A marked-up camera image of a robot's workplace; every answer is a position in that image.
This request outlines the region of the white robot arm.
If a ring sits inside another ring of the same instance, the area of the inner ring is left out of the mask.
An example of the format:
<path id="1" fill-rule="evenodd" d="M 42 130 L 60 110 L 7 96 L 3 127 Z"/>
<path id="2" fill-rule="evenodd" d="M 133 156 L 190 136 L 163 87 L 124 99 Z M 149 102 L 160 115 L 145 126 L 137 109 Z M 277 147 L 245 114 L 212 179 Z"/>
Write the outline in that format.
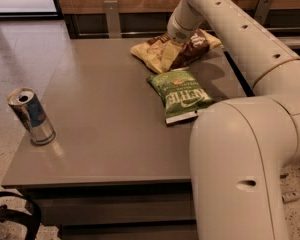
<path id="1" fill-rule="evenodd" d="M 253 94 L 203 110 L 189 155 L 200 240 L 289 240 L 281 169 L 300 160 L 300 57 L 231 0 L 181 0 L 167 26 L 185 42 L 208 22 Z"/>

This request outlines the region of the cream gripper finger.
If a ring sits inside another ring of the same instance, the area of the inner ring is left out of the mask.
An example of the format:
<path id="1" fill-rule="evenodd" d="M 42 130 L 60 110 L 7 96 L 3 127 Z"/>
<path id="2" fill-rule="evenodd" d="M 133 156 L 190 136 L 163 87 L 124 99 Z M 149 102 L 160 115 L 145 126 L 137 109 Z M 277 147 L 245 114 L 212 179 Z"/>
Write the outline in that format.
<path id="1" fill-rule="evenodd" d="M 168 71 L 182 50 L 182 44 L 174 41 L 168 41 L 163 49 L 161 67 L 164 72 Z"/>

